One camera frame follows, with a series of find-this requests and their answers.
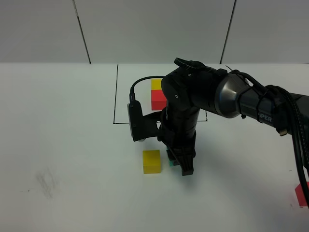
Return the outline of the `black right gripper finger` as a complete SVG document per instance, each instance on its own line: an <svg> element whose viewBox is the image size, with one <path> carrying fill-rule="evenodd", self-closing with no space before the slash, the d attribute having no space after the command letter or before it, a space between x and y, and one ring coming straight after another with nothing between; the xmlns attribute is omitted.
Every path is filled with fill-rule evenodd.
<svg viewBox="0 0 309 232"><path fill-rule="evenodd" d="M182 176L192 175L194 172L193 160L195 150L169 150L169 157L174 157L181 168Z"/></svg>

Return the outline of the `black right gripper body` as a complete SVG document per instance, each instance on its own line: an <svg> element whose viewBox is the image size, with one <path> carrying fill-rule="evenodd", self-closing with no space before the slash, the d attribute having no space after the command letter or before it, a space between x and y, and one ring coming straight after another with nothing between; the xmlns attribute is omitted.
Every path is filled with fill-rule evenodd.
<svg viewBox="0 0 309 232"><path fill-rule="evenodd" d="M174 104L167 103L160 126L164 135L158 140L167 146L170 161L191 161L194 159L199 111L196 107L181 111Z"/></svg>

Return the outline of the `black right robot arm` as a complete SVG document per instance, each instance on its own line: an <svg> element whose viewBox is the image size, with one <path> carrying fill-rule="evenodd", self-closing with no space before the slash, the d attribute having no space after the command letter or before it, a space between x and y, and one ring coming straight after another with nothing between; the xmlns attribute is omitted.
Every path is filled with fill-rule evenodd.
<svg viewBox="0 0 309 232"><path fill-rule="evenodd" d="M290 134L297 168L309 169L309 98L273 85L263 86L252 76L214 69L198 61L175 59L177 69L161 81L167 98L162 141L183 175L194 171L196 124L200 110L234 118L251 117Z"/></svg>

